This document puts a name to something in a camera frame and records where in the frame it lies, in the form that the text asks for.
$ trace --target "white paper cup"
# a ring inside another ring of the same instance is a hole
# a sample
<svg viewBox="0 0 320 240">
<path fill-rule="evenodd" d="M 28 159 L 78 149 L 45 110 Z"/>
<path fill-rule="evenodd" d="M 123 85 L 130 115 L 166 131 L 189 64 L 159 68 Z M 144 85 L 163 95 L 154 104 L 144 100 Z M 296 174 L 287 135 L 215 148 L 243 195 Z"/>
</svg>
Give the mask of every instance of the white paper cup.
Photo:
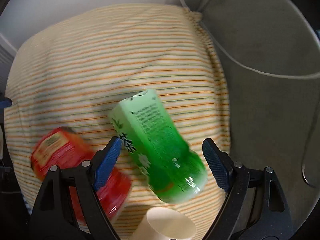
<svg viewBox="0 0 320 240">
<path fill-rule="evenodd" d="M 154 207 L 147 211 L 130 240 L 191 240 L 195 234 L 195 224 L 185 215 Z"/>
</svg>

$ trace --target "green bottle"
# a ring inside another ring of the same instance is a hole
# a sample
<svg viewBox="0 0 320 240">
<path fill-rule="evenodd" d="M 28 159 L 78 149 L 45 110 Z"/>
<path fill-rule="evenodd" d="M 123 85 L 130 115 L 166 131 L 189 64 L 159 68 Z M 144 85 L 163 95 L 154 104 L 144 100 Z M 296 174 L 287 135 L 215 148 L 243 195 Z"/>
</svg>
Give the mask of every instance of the green bottle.
<svg viewBox="0 0 320 240">
<path fill-rule="evenodd" d="M 207 172 L 201 159 L 178 133 L 154 90 L 122 100 L 109 118 L 162 201 L 181 203 L 204 188 Z"/>
</svg>

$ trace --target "fabric surface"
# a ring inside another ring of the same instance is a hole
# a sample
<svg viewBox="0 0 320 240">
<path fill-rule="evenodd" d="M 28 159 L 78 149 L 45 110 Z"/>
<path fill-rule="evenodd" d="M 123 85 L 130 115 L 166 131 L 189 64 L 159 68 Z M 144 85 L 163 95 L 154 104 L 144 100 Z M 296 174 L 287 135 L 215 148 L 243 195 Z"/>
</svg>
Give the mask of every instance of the fabric surface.
<svg viewBox="0 0 320 240">
<path fill-rule="evenodd" d="M 98 8 L 36 34 L 13 62 L 6 96 L 5 133 L 17 180 L 31 207 L 41 182 L 30 167 L 37 141 L 69 126 L 97 151 L 116 135 L 108 111 L 120 100 L 153 88 L 192 150 L 212 138 L 229 151 L 227 84 L 198 14 L 176 6 L 123 4 Z M 116 166 L 133 188 L 113 222 L 127 239 L 152 206 L 186 214 L 201 239 L 225 198 L 209 168 L 205 189 L 177 205 L 161 202 L 122 150 Z"/>
</svg>

